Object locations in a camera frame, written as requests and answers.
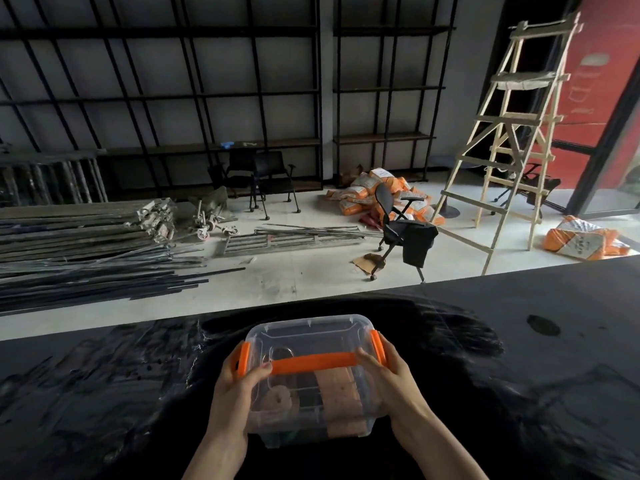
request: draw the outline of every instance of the floor stain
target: floor stain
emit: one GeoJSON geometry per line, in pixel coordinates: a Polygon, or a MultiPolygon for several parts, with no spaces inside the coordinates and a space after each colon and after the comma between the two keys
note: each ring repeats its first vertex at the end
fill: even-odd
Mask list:
{"type": "Polygon", "coordinates": [[[547,335],[548,337],[557,337],[558,335],[560,335],[560,327],[558,327],[555,322],[549,320],[548,318],[539,317],[537,315],[529,315],[529,317],[527,318],[527,323],[534,331],[537,331],[542,335],[547,335]]]}

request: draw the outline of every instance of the plastic storage box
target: plastic storage box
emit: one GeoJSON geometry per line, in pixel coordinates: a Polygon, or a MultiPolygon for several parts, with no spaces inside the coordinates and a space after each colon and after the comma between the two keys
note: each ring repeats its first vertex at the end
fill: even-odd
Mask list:
{"type": "Polygon", "coordinates": [[[387,364],[378,332],[362,315],[251,329],[238,376],[268,360],[273,371],[252,391],[247,432],[258,433],[267,448],[370,434],[384,412],[372,377],[356,364],[357,347],[387,364]]]}

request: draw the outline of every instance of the metal shelving unit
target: metal shelving unit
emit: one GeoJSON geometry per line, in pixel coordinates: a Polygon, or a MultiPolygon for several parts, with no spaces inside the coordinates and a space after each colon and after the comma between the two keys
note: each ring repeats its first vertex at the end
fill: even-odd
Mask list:
{"type": "Polygon", "coordinates": [[[259,100],[260,106],[260,122],[262,125],[262,139],[260,141],[251,142],[236,142],[236,145],[242,147],[242,143],[253,143],[257,148],[261,150],[279,149],[279,148],[302,148],[313,147],[316,153],[316,175],[314,177],[302,177],[296,180],[297,190],[318,190],[322,189],[322,145],[319,135],[322,128],[322,97],[321,97],[321,75],[319,71],[320,67],[320,15],[319,15],[319,0],[310,0],[310,16],[309,24],[299,27],[266,27],[256,26],[253,21],[253,7],[252,0],[246,0],[248,26],[245,27],[201,27],[194,26],[189,22],[189,14],[185,0],[170,0],[175,20],[175,26],[172,27],[125,27],[121,22],[120,15],[115,5],[114,0],[108,0],[109,6],[113,15],[116,26],[105,26],[103,17],[100,14],[100,10],[95,0],[88,0],[93,16],[95,18],[95,27],[86,28],[60,28],[52,27],[49,24],[49,20],[43,10],[43,7],[39,0],[33,0],[38,14],[44,24],[44,29],[27,29],[24,28],[20,22],[20,19],[14,10],[9,0],[2,0],[7,13],[10,15],[14,29],[0,30],[0,40],[20,40],[23,42],[24,47],[28,53],[29,59],[33,64],[40,81],[42,82],[45,91],[47,93],[47,99],[41,100],[16,100],[13,99],[8,88],[4,84],[4,81],[0,79],[0,91],[4,96],[4,101],[0,101],[0,106],[9,106],[15,113],[21,127],[24,129],[31,145],[36,152],[46,152],[46,148],[41,146],[36,141],[33,135],[33,131],[29,128],[27,122],[23,118],[20,108],[36,105],[53,106],[57,117],[64,128],[68,140],[74,150],[80,150],[77,144],[76,138],[73,135],[64,113],[61,110],[61,105],[71,104],[77,105],[80,109],[84,122],[91,134],[95,147],[99,150],[100,164],[110,175],[110,181],[115,186],[113,189],[114,198],[146,198],[155,196],[174,197],[183,199],[186,195],[192,194],[205,194],[211,191],[210,185],[196,184],[196,185],[174,185],[172,177],[169,172],[168,165],[166,163],[167,157],[175,157],[181,155],[196,155],[206,154],[209,165],[213,165],[214,161],[220,163],[219,153],[227,152],[228,150],[220,147],[216,143],[214,137],[214,131],[211,122],[211,115],[209,114],[209,108],[206,104],[207,99],[210,98],[235,98],[235,97],[247,97],[256,96],[259,100]],[[255,67],[255,78],[257,90],[247,93],[209,93],[205,90],[205,81],[202,79],[202,73],[200,71],[200,65],[198,63],[198,56],[196,55],[196,49],[194,44],[195,38],[231,38],[231,37],[246,37],[250,38],[252,42],[252,54],[253,64],[255,67]],[[258,62],[258,54],[256,47],[256,39],[260,37],[303,37],[312,39],[312,74],[313,74],[313,87],[304,91],[278,91],[269,92],[262,90],[262,81],[260,78],[260,67],[258,62]],[[159,95],[149,96],[145,95],[143,88],[136,71],[131,51],[127,40],[135,38],[178,38],[182,47],[182,54],[184,56],[184,63],[187,68],[189,85],[191,88],[190,94],[180,95],[159,95]],[[120,97],[85,97],[81,96],[76,88],[76,84],[71,76],[68,65],[66,64],[62,53],[59,48],[58,41],[60,39],[101,39],[104,41],[104,46],[109,56],[109,60],[116,74],[118,86],[122,92],[120,97]],[[129,68],[132,72],[136,90],[135,93],[130,93],[130,90],[124,84],[122,78],[121,69],[116,62],[113,49],[110,40],[119,39],[124,46],[125,54],[129,68]],[[45,75],[42,71],[42,67],[33,51],[31,46],[32,40],[48,40],[51,42],[56,57],[60,62],[65,77],[71,87],[74,97],[73,98],[57,98],[53,93],[45,75]],[[270,139],[267,134],[266,119],[264,114],[264,98],[272,96],[289,96],[289,95],[312,95],[314,104],[314,137],[303,138],[289,138],[289,139],[270,139]],[[200,132],[202,134],[202,142],[194,144],[161,145],[154,126],[151,114],[148,109],[148,101],[162,101],[162,100],[192,100],[196,106],[196,112],[198,115],[198,122],[200,126],[200,132]],[[124,102],[127,106],[127,111],[131,122],[135,129],[136,137],[139,142],[139,146],[135,148],[105,148],[101,144],[100,139],[92,125],[92,122],[86,112],[85,104],[93,103],[112,103],[112,102],[124,102]],[[148,146],[145,144],[142,137],[140,123],[136,118],[136,115],[132,108],[132,102],[141,102],[143,105],[145,120],[148,124],[150,132],[152,134],[154,145],[148,146]],[[151,179],[154,186],[145,189],[121,189],[118,186],[118,180],[111,169],[110,161],[114,159],[126,159],[142,157],[146,161],[151,179]],[[160,185],[156,169],[152,164],[152,158],[158,158],[161,162],[161,167],[166,177],[167,185],[160,185]]]}
{"type": "Polygon", "coordinates": [[[425,27],[404,27],[400,26],[400,13],[402,0],[396,0],[396,10],[393,25],[387,23],[388,18],[388,3],[389,0],[382,1],[382,12],[380,15],[380,25],[377,27],[352,27],[343,25],[342,20],[342,0],[337,0],[337,24],[334,28],[334,36],[337,38],[337,87],[333,89],[337,99],[336,110],[336,122],[337,131],[333,138],[333,142],[336,145],[336,160],[337,160],[337,173],[340,174],[340,147],[346,144],[368,144],[371,143],[371,164],[370,167],[375,166],[376,145],[378,143],[383,144],[382,151],[382,167],[385,167],[387,162],[387,144],[396,141],[412,141],[413,147],[411,152],[411,165],[409,169],[394,170],[398,175],[403,175],[408,180],[426,180],[426,170],[429,160],[429,154],[431,152],[431,145],[435,138],[433,135],[436,125],[436,119],[438,116],[438,107],[440,106],[440,96],[442,90],[445,88],[444,74],[447,66],[447,58],[449,56],[449,45],[451,43],[451,34],[454,30],[454,19],[456,16],[456,8],[458,6],[458,0],[453,0],[451,14],[449,17],[448,25],[436,25],[436,15],[438,13],[438,5],[440,0],[434,0],[433,9],[431,12],[431,20],[428,26],[425,27]],[[442,61],[442,69],[440,71],[440,79],[437,86],[427,85],[427,74],[429,70],[429,62],[431,58],[431,49],[433,47],[433,38],[439,34],[447,34],[447,41],[445,45],[444,58],[442,61]],[[397,53],[397,40],[398,37],[420,37],[427,36],[428,46],[427,55],[424,62],[424,70],[422,72],[422,81],[420,85],[396,87],[394,85],[394,74],[396,71],[396,53],[397,53]],[[380,51],[378,53],[378,74],[375,87],[371,88],[343,88],[341,85],[341,62],[342,62],[342,37],[379,37],[380,38],[380,51]],[[391,64],[389,73],[389,85],[388,87],[381,86],[382,82],[382,64],[385,47],[385,37],[393,37],[393,45],[391,51],[391,64]],[[391,101],[394,92],[399,91],[420,91],[420,99],[418,105],[418,113],[416,117],[416,124],[413,131],[404,132],[390,132],[389,131],[389,119],[391,113],[391,101]],[[424,105],[425,91],[437,91],[436,101],[433,108],[433,118],[431,122],[431,131],[428,134],[420,131],[420,120],[422,118],[422,108],[424,105]],[[379,132],[378,113],[380,111],[380,93],[388,92],[387,98],[387,113],[385,118],[384,131],[379,132]],[[376,106],[374,114],[373,129],[370,134],[356,134],[356,135],[343,135],[340,133],[340,95],[347,93],[376,93],[376,106]],[[424,162],[424,168],[414,168],[415,163],[415,151],[417,142],[420,140],[428,140],[428,148],[426,153],[426,159],[424,162]]]}

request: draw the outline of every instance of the stacked metal sheets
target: stacked metal sheets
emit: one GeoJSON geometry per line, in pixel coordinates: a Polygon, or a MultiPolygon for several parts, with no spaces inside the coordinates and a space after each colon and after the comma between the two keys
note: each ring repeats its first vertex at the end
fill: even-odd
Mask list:
{"type": "Polygon", "coordinates": [[[169,199],[0,209],[0,314],[176,293],[208,281],[169,199]]]}

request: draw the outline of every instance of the forearm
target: forearm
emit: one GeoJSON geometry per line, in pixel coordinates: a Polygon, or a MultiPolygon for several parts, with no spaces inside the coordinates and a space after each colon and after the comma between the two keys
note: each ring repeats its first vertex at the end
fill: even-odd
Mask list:
{"type": "Polygon", "coordinates": [[[228,461],[224,445],[219,439],[205,435],[182,480],[233,480],[235,475],[236,468],[228,461]]]}
{"type": "Polygon", "coordinates": [[[414,435],[419,448],[413,457],[427,480],[488,480],[476,460],[436,415],[424,416],[414,435]]]}

